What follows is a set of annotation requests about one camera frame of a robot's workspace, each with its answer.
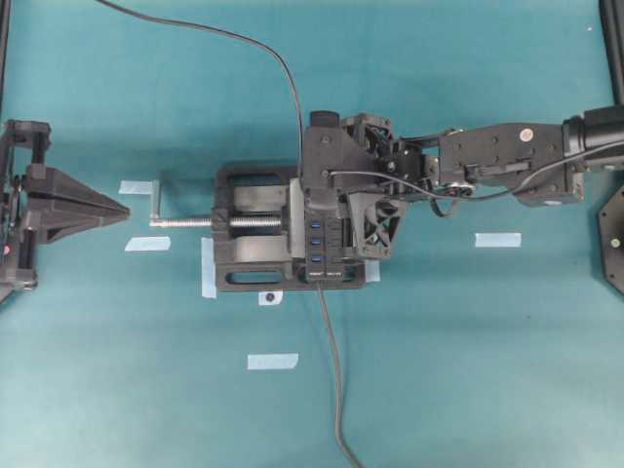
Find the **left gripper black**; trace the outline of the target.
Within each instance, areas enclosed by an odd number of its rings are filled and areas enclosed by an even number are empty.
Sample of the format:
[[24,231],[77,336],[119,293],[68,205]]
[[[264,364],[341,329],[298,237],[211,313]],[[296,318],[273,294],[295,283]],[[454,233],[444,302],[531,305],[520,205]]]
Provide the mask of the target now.
[[[8,120],[1,135],[1,303],[17,291],[37,285],[36,239],[52,244],[69,235],[126,220],[130,210],[115,200],[55,168],[43,165],[51,127],[36,121]],[[31,150],[26,175],[15,175],[15,149]],[[28,210],[28,230],[22,226],[23,196],[77,203],[80,207]]]

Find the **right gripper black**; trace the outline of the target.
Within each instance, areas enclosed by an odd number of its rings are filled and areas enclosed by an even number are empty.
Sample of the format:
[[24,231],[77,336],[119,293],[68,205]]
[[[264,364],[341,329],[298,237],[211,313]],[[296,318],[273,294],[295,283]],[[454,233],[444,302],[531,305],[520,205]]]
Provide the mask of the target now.
[[[435,155],[427,155],[424,150],[437,148],[441,134],[393,138],[390,121],[373,114],[345,117],[340,120],[340,128],[347,134],[342,143],[345,166],[373,166],[364,171],[400,178],[433,192],[438,163]],[[360,188],[362,192],[347,196],[354,249],[360,258],[389,258],[408,208],[407,202],[389,196],[405,200],[432,197],[385,177],[365,175],[365,179],[368,182]]]

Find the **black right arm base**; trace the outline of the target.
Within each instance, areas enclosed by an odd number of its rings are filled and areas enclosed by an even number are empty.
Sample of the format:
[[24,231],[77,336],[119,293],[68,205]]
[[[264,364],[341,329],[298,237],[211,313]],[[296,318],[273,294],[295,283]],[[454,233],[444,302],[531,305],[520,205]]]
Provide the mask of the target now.
[[620,294],[624,293],[623,204],[620,187],[598,213],[604,277]]

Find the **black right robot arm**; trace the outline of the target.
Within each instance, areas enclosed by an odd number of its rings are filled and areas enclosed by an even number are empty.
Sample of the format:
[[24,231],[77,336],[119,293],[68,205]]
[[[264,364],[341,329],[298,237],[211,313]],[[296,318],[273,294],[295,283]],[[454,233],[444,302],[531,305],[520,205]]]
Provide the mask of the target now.
[[450,218],[462,204],[506,197],[529,207],[581,202],[586,173],[623,168],[623,108],[588,110],[559,125],[505,123],[421,137],[392,138],[367,126],[365,140],[357,161],[326,175],[346,198],[357,255],[385,259],[414,203]]

